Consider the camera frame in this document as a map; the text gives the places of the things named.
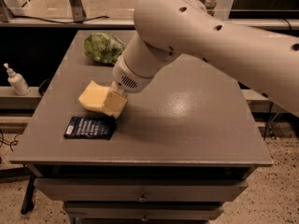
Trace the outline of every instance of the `green crumpled object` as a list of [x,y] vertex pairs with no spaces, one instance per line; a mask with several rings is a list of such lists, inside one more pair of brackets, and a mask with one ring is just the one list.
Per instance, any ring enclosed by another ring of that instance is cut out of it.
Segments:
[[115,64],[125,49],[125,45],[114,35],[93,33],[84,42],[84,53],[90,59],[107,64]]

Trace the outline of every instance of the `white bottle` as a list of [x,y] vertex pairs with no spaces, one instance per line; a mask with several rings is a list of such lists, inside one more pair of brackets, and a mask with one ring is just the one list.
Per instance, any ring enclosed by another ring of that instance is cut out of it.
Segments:
[[23,76],[19,73],[16,73],[13,69],[9,68],[7,63],[4,64],[4,67],[7,69],[8,82],[14,88],[15,92],[18,95],[25,95],[29,93],[30,89]]

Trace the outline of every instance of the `gray tabletop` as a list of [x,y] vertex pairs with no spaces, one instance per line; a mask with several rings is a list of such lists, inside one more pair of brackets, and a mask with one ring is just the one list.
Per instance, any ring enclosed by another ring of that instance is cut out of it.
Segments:
[[[64,139],[73,116],[94,116],[78,97],[93,79],[109,86],[112,68],[84,56],[79,31],[21,136],[13,163],[267,166],[271,157],[237,82],[181,55],[148,87],[129,95],[107,140]],[[129,42],[134,31],[102,31]]]

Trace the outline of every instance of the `black screw hole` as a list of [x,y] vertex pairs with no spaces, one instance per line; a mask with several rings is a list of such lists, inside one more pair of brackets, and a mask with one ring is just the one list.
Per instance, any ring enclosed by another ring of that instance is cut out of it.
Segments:
[[186,7],[180,7],[180,8],[179,8],[179,11],[180,11],[180,12],[184,12],[184,11],[186,11],[186,10],[187,10]]
[[292,45],[292,50],[298,51],[299,50],[299,43]]
[[222,29],[222,25],[215,26],[214,28],[216,31],[220,31]]

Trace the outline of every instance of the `speckled floor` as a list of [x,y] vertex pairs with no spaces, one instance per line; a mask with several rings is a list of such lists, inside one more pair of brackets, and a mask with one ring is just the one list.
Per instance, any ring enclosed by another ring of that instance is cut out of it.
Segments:
[[[210,224],[283,224],[299,223],[299,139],[295,124],[286,120],[275,126],[277,140],[266,137],[274,165],[258,168],[248,179],[249,187],[232,203],[224,204],[224,213]],[[15,133],[4,133],[14,140]],[[11,150],[2,146],[1,169],[14,167],[8,159]],[[69,223],[61,202],[53,202],[36,190],[34,209],[21,214],[28,179],[0,180],[0,224]]]

